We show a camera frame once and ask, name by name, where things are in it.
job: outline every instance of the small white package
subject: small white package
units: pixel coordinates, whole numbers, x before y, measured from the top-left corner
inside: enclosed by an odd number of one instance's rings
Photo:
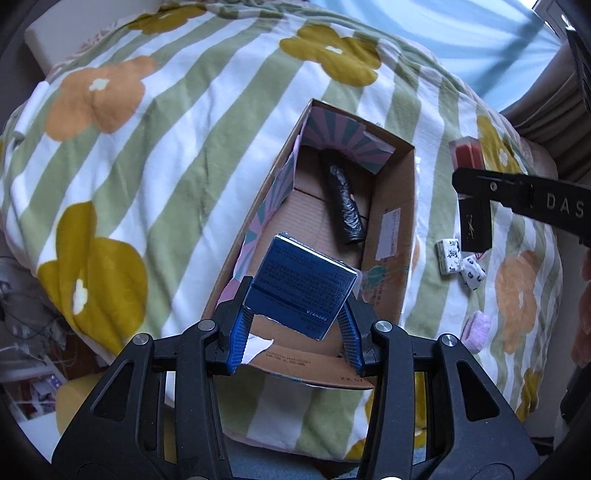
[[[480,287],[486,278],[486,272],[476,261],[476,255],[470,255],[462,260],[462,278],[471,290]]]
[[[437,258],[441,275],[450,275],[462,269],[460,242],[455,238],[444,238],[437,242]]]

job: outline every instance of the curtain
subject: curtain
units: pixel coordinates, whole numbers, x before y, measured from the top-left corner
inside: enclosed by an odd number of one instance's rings
[[[497,111],[527,92],[560,40],[519,0],[310,0],[420,43]]]
[[[548,151],[560,178],[578,181],[591,170],[591,116],[585,111],[568,43],[503,115],[522,137]]]

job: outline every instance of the pillow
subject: pillow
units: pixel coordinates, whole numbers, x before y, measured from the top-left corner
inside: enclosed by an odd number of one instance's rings
[[[101,28],[156,11],[161,0],[61,0],[25,30],[25,43],[45,75]]]

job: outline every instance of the floral blanket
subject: floral blanket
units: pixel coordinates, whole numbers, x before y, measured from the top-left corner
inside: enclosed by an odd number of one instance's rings
[[[55,75],[22,141],[14,135],[22,109],[2,134],[9,245],[106,358],[135,332],[181,333],[200,319],[311,98],[415,145],[416,242],[401,325],[460,336],[475,310],[488,314],[478,360],[525,418],[561,295],[552,230],[493,205],[494,246],[480,259],[488,277],[474,293],[458,275],[439,274],[434,244],[459,235],[450,141],[479,138],[491,170],[531,172],[531,153],[428,51],[350,18],[281,2],[192,3],[112,32]],[[370,391],[308,387],[248,367],[218,390],[224,430],[236,439],[319,458],[361,454]]]

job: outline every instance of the metal screw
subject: metal screw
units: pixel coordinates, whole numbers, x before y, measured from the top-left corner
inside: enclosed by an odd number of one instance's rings
[[[441,336],[441,341],[444,345],[447,346],[456,346],[457,345],[457,338],[454,337],[451,333],[446,333],[445,335]]]
[[[149,339],[150,336],[147,333],[138,333],[134,336],[134,345],[145,345]]]
[[[386,320],[380,320],[375,322],[375,329],[379,330],[380,332],[389,332],[392,330],[392,324]]]
[[[199,322],[197,324],[197,327],[199,328],[199,330],[202,330],[204,332],[208,332],[210,330],[213,330],[216,327],[216,322],[214,322],[213,320],[201,320],[201,322]]]

